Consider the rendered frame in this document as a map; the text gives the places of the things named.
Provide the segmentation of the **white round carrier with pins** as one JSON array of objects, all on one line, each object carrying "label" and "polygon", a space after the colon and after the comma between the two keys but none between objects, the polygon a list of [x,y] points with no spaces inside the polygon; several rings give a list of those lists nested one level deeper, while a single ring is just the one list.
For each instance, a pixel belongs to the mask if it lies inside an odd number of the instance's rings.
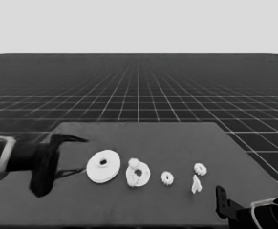
[{"label": "white round carrier with pins", "polygon": [[142,187],[148,183],[151,177],[151,171],[146,163],[139,161],[139,166],[136,169],[132,169],[129,166],[127,167],[126,181],[128,177],[136,177],[138,183],[135,187]]}]

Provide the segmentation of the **small white T-shaped piece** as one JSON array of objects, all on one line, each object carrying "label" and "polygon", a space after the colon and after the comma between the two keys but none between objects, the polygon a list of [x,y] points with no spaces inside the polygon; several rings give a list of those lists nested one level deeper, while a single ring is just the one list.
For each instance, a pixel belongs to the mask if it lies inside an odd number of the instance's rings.
[{"label": "small white T-shaped piece", "polygon": [[199,180],[199,178],[194,175],[193,176],[193,183],[192,183],[192,187],[191,187],[191,191],[193,194],[195,194],[196,192],[200,192],[202,190],[202,185],[201,182]]}]

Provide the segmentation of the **large thick white disc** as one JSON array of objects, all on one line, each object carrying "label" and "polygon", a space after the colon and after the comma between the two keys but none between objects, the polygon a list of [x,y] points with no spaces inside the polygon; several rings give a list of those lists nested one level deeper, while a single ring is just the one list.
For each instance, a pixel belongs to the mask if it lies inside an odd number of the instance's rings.
[{"label": "large thick white disc", "polygon": [[94,183],[105,183],[118,174],[120,166],[120,156],[116,151],[102,150],[88,160],[86,174]]}]

